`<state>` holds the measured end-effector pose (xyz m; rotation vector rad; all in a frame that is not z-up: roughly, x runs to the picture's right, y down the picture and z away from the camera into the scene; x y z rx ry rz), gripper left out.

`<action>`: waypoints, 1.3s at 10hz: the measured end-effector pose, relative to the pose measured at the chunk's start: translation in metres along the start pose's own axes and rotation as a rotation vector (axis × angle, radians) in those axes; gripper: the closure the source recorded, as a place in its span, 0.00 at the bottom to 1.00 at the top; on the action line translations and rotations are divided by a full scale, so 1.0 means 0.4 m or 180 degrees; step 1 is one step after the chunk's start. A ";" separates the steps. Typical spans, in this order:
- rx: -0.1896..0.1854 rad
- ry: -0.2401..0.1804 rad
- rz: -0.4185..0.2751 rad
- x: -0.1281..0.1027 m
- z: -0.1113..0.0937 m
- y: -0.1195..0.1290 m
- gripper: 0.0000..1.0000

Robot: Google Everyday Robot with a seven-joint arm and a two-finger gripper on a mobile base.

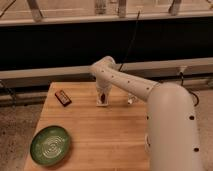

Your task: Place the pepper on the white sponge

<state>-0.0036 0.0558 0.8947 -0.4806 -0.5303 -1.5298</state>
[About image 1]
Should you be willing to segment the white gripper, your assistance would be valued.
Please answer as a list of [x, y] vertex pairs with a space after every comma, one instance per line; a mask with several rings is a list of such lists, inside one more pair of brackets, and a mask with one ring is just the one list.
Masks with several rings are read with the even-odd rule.
[[97, 78], [96, 79], [96, 89], [98, 92], [98, 100], [101, 101], [101, 95], [105, 94], [105, 97], [106, 97], [105, 101], [107, 101], [110, 90], [111, 90], [111, 83], [106, 80]]

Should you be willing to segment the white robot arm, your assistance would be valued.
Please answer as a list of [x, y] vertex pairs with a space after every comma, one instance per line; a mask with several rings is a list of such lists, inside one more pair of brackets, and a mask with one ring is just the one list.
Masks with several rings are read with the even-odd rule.
[[99, 96], [115, 85], [147, 103], [151, 171], [204, 171], [196, 112], [186, 88], [120, 72], [110, 56], [93, 63], [90, 72]]

